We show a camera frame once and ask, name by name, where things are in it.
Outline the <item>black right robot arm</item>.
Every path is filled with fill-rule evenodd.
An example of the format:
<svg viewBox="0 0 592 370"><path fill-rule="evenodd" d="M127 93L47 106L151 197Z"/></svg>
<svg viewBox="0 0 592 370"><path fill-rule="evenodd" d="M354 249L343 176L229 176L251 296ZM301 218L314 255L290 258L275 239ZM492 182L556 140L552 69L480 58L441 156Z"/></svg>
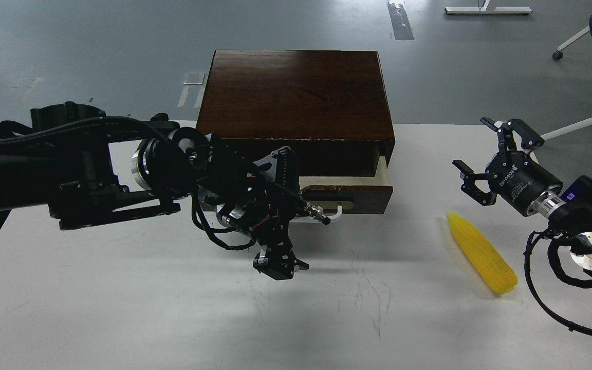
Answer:
<svg viewBox="0 0 592 370"><path fill-rule="evenodd" d="M453 161L463 180L462 191L482 206L493 205L502 197L522 216L544 216L556 236L553 244L568 246L575 264L591 272L592 178L580 176L563 188L561 180L532 159L530 151L545 141L527 123L520 119L500 123L487 117L481 118L481 123L496 133L498 152L483 173L475 173L460 159ZM556 255L552 264L566 284L592 288L592 280L566 276Z"/></svg>

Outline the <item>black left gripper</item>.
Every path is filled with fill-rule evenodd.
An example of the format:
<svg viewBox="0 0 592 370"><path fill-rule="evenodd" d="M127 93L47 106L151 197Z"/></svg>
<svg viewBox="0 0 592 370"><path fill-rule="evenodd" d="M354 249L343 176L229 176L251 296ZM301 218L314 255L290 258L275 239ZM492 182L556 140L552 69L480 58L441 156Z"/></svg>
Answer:
<svg viewBox="0 0 592 370"><path fill-rule="evenodd" d="M245 172L242 196L217 209L221 224L258 242L253 268L276 281L290 280L310 265L299 260L288 235L289 221L302 211L299 160L289 146L282 146ZM278 265L281 260L281 272Z"/></svg>

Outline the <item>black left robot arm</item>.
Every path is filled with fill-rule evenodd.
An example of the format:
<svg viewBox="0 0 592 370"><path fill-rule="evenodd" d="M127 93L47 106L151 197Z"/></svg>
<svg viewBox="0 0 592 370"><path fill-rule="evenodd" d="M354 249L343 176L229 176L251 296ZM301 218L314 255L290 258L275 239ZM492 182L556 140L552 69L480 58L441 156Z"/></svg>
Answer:
<svg viewBox="0 0 592 370"><path fill-rule="evenodd" d="M299 194L299 162L283 146L251 161L215 133L109 116L71 101L33 108L31 126L0 122L0 229L12 209L47 205L61 230L179 212L225 250L261 249L253 267L287 280L308 264L288 235L294 218L328 225L323 209Z"/></svg>

